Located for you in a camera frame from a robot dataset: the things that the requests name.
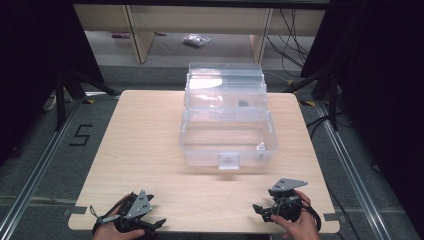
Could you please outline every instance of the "black tape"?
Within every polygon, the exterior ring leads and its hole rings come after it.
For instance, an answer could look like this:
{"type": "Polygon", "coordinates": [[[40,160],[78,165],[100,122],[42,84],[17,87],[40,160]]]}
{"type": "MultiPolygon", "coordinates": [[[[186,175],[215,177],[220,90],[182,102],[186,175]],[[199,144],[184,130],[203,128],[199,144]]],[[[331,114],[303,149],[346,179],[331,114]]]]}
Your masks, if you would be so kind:
{"type": "Polygon", "coordinates": [[[87,207],[75,206],[75,207],[72,208],[71,213],[72,214],[85,214],[86,211],[87,211],[87,207]]]}
{"type": "Polygon", "coordinates": [[[338,221],[339,216],[336,213],[324,213],[324,219],[325,221],[338,221]]]}

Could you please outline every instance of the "human hand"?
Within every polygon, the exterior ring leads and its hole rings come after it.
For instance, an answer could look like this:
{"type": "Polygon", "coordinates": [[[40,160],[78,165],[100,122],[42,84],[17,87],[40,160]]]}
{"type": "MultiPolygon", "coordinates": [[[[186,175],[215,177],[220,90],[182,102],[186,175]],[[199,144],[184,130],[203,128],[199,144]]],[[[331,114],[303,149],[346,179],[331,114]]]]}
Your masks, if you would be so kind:
{"type": "MultiPolygon", "coordinates": [[[[311,200],[301,191],[296,191],[303,200],[305,206],[310,206],[311,200]]],[[[296,222],[290,222],[281,216],[271,215],[272,221],[287,230],[283,234],[284,238],[292,237],[295,240],[316,240],[319,239],[317,226],[313,216],[302,208],[300,217],[296,222]]]]}
{"type": "MultiPolygon", "coordinates": [[[[108,216],[113,216],[117,214],[119,207],[113,210],[108,216]]],[[[115,224],[113,222],[109,222],[106,224],[102,224],[99,226],[99,228],[97,228],[96,232],[93,235],[93,240],[133,240],[143,236],[144,234],[145,232],[142,229],[121,233],[116,229],[115,224]]]]}

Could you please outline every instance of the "wooden table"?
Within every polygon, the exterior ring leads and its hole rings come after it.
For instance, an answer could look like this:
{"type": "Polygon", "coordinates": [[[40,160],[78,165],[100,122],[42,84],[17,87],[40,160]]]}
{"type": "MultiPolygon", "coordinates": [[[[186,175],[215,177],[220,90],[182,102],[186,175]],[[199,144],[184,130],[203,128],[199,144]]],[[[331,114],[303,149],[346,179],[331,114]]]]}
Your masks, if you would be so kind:
{"type": "MultiPolygon", "coordinates": [[[[125,194],[144,189],[155,197],[144,221],[167,221],[159,232],[278,233],[252,204],[269,207],[268,194],[280,178],[305,180],[300,187],[322,219],[322,233],[339,230],[335,214],[296,97],[269,93],[279,149],[265,167],[234,171],[189,167],[178,137],[184,110],[182,91],[123,92],[98,149],[76,206],[106,213],[125,194]]],[[[69,227],[88,230],[95,217],[72,214],[69,227]]]]}

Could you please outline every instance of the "clear plastic container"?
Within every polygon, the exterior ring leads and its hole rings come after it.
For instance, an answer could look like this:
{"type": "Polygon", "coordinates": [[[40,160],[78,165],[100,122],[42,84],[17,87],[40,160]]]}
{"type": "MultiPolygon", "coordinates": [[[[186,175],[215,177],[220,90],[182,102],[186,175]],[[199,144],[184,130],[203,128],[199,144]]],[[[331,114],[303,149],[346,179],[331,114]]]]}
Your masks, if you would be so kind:
{"type": "Polygon", "coordinates": [[[258,64],[190,64],[180,147],[190,166],[264,166],[278,148],[258,64]]]}

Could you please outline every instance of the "plastic bag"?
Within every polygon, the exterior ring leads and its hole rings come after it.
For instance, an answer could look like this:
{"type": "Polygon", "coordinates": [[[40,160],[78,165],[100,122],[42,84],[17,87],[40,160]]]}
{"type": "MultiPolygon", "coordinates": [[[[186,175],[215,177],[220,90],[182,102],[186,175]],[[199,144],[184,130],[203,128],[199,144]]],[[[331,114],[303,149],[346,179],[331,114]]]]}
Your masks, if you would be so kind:
{"type": "Polygon", "coordinates": [[[211,39],[200,34],[189,34],[184,38],[184,43],[196,47],[200,47],[208,43],[211,39]]]}

